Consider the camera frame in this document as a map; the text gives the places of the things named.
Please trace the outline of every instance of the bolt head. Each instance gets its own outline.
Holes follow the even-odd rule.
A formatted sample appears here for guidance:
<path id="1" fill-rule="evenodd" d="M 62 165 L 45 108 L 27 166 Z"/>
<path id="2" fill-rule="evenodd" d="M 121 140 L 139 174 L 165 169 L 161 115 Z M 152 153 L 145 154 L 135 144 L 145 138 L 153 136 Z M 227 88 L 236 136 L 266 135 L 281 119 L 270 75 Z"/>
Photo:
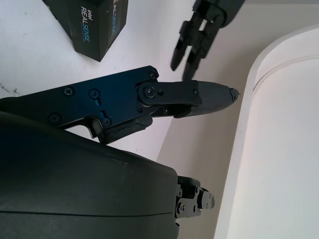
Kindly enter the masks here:
<path id="1" fill-rule="evenodd" d="M 178 214 L 181 214 L 183 212 L 183 207 L 184 207 L 183 203 L 179 203 L 178 204 L 178 207 L 177 207 L 177 213 Z"/>
<path id="2" fill-rule="evenodd" d="M 154 87 L 145 87 L 144 88 L 144 94 L 148 98 L 153 98 L 155 96 L 155 89 Z"/>
<path id="3" fill-rule="evenodd" d="M 152 79 L 152 80 L 156 79 L 156 73 L 155 73 L 155 71 L 150 71 L 150 72 L 149 72 L 149 78 Z"/>
<path id="4" fill-rule="evenodd" d="M 109 118 L 104 118 L 104 119 L 102 119 L 102 125 L 104 126 L 104 127 L 110 127 L 111 126 L 111 120 L 109 119 Z"/>
<path id="5" fill-rule="evenodd" d="M 97 89 L 92 89 L 89 92 L 90 97 L 92 97 L 93 99 L 97 99 L 100 97 L 100 92 Z"/>
<path id="6" fill-rule="evenodd" d="M 74 90 L 73 88 L 71 87 L 66 87 L 64 90 L 63 90 L 63 93 L 64 95 L 66 96 L 72 96 L 74 94 Z"/>
<path id="7" fill-rule="evenodd" d="M 51 124 L 58 124 L 61 122 L 61 116 L 57 113 L 53 113 L 49 116 L 49 121 Z"/>
<path id="8" fill-rule="evenodd" d="M 163 96 L 164 95 L 164 91 L 163 90 L 158 90 L 158 95 L 159 96 Z"/>

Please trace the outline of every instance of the robotic hand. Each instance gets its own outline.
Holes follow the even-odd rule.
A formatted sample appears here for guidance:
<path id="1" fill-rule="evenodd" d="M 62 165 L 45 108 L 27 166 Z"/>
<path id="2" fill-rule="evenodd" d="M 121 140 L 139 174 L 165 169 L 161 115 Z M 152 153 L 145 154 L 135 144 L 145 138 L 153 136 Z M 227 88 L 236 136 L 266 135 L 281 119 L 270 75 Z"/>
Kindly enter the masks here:
<path id="1" fill-rule="evenodd" d="M 191 46 L 183 81 L 193 78 L 201 59 L 205 58 L 220 28 L 227 26 L 236 16 L 245 0 L 196 0 L 193 17 L 185 21 L 171 61 L 176 70 L 184 57 L 187 46 Z"/>
<path id="2" fill-rule="evenodd" d="M 177 218 L 213 208 L 213 195 L 197 180 L 106 144 L 145 129 L 153 117 L 208 114 L 237 100 L 236 89 L 190 79 L 242 2 L 196 1 L 172 61 L 177 67 L 193 46 L 182 82 L 158 82 L 148 66 L 1 99 L 0 238 L 176 239 Z M 203 19 L 209 22 L 198 32 Z M 75 125 L 100 143 L 64 131 Z"/>

